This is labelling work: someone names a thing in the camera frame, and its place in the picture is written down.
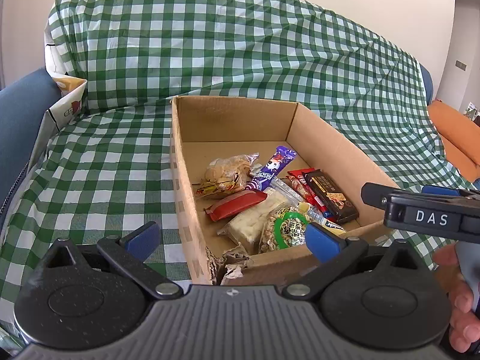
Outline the right hand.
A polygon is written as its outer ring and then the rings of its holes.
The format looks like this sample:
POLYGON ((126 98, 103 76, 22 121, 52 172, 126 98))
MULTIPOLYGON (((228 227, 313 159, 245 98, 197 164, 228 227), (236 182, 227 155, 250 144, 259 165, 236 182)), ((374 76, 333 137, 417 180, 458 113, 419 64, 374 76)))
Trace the right hand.
MULTIPOLYGON (((448 244, 433 254, 433 261, 440 267, 457 267, 458 258, 454 244, 448 244)), ((448 298, 452 306, 449 341, 459 353, 465 353, 479 340, 479 319, 472 311, 473 293, 462 277, 453 280, 448 298)))

